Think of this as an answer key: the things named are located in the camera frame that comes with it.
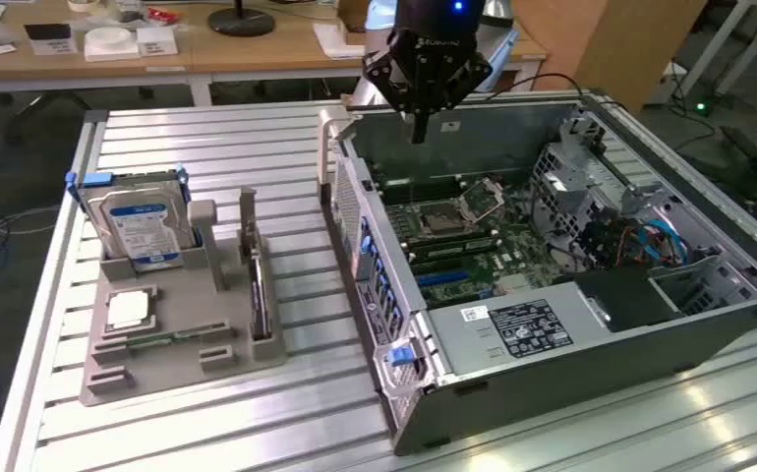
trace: aluminum table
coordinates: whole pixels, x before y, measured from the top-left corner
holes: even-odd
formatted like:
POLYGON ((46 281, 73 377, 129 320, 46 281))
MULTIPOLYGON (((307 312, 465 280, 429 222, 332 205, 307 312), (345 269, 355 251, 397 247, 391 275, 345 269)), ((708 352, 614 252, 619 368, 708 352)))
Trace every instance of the aluminum table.
POLYGON ((236 189, 257 189, 291 358, 234 379, 81 406, 100 242, 64 197, 1 421, 0 470, 757 471, 757 330, 683 375, 392 455, 315 195, 316 113, 331 103, 88 116, 74 170, 181 161, 192 196, 217 202, 218 238, 238 227, 236 189))

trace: wooden table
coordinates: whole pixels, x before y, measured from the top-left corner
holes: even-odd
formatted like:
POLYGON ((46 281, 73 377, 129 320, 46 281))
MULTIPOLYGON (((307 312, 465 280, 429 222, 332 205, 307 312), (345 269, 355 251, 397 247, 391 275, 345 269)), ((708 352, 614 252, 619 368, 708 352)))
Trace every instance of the wooden table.
MULTIPOLYGON (((0 91, 184 84, 190 87, 193 104, 208 106, 208 86, 216 82, 360 75, 359 59, 331 59, 313 34, 313 23, 335 20, 331 7, 283 6, 264 0, 250 0, 248 6, 272 14, 272 33, 253 38, 225 36, 213 32, 205 21, 210 12, 224 6, 169 5, 165 9, 178 12, 186 25, 177 32, 180 54, 89 63, 82 54, 34 56, 22 27, 68 22, 85 15, 70 12, 60 0, 12 4, 2 21, 18 36, 18 50, 0 56, 0 91)), ((81 50, 82 35, 77 34, 81 50)), ((505 66, 505 70, 516 72, 515 80, 536 74, 546 56, 546 50, 521 33, 505 66)))

